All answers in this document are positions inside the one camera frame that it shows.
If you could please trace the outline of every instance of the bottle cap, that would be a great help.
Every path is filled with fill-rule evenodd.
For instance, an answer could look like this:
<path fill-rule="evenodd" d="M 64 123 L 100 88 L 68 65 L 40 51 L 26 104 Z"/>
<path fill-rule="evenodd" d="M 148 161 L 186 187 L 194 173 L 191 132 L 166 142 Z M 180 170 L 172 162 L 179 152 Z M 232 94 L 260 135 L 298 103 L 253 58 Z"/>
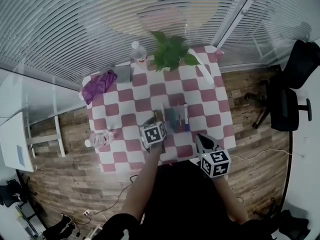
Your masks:
<path fill-rule="evenodd" d="M 139 47 L 139 42 L 138 41 L 133 41 L 132 44 L 131 44 L 132 48 L 133 49 L 138 49 Z"/>
<path fill-rule="evenodd" d="M 92 147 L 91 141 L 90 141 L 89 139 L 86 139 L 86 140 L 84 141 L 84 145 L 85 145 L 87 148 Z"/>

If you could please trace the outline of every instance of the white desk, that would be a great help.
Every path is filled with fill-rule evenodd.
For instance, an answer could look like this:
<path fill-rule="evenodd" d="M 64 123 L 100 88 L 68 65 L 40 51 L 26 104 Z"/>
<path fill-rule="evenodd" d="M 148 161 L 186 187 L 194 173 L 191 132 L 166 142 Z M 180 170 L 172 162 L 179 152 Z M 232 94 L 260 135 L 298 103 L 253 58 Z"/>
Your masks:
<path fill-rule="evenodd" d="M 34 172 L 35 170 L 30 159 L 28 145 L 54 140 L 58 140 L 61 156 L 65 157 L 66 154 L 61 139 L 59 120 L 57 115 L 54 117 L 54 122 L 57 134 L 34 138 L 31 138 L 30 136 L 29 124 L 29 138 L 26 138 L 23 112 L 19 112 L 4 124 L 2 124 L 0 126 L 0 145 L 4 164 L 7 167 L 15 168 L 18 170 Z M 36 157 L 33 148 L 32 154 L 34 157 Z"/>

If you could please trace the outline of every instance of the purple cloth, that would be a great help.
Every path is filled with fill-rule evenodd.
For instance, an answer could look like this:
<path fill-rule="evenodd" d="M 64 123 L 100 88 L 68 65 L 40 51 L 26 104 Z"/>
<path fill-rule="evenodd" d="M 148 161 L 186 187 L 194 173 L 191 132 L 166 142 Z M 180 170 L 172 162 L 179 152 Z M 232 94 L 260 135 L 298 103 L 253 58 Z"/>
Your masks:
<path fill-rule="evenodd" d="M 82 97 L 85 103 L 89 105 L 96 96 L 106 93 L 116 79 L 117 75 L 112 70 L 91 79 L 82 89 Z"/>

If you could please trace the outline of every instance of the potted plant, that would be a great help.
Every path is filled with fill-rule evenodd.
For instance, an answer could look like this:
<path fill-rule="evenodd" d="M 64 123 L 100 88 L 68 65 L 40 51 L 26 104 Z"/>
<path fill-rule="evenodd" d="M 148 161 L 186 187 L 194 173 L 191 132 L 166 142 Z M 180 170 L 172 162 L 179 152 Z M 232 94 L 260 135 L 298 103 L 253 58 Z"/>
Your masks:
<path fill-rule="evenodd" d="M 169 71 L 176 70 L 181 59 L 184 60 L 185 64 L 194 66 L 200 63 L 195 56 L 188 53 L 189 48 L 183 46 L 185 38 L 173 35 L 166 37 L 161 31 L 150 31 L 157 41 L 157 50 L 154 52 L 154 61 L 156 65 L 156 72 L 162 69 Z"/>

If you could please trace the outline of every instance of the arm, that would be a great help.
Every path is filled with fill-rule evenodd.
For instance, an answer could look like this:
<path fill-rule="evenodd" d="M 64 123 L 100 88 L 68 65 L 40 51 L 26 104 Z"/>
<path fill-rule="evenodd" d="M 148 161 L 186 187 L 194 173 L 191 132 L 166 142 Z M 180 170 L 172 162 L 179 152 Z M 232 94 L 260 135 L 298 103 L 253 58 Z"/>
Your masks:
<path fill-rule="evenodd" d="M 217 192 L 219 193 L 226 212 L 236 223 L 243 224 L 249 220 L 247 211 L 237 200 L 229 184 L 223 176 L 212 179 Z"/>
<path fill-rule="evenodd" d="M 154 187 L 162 143 L 153 144 L 150 149 L 145 165 L 130 187 L 121 209 L 121 213 L 130 214 L 138 221 L 141 221 Z"/>

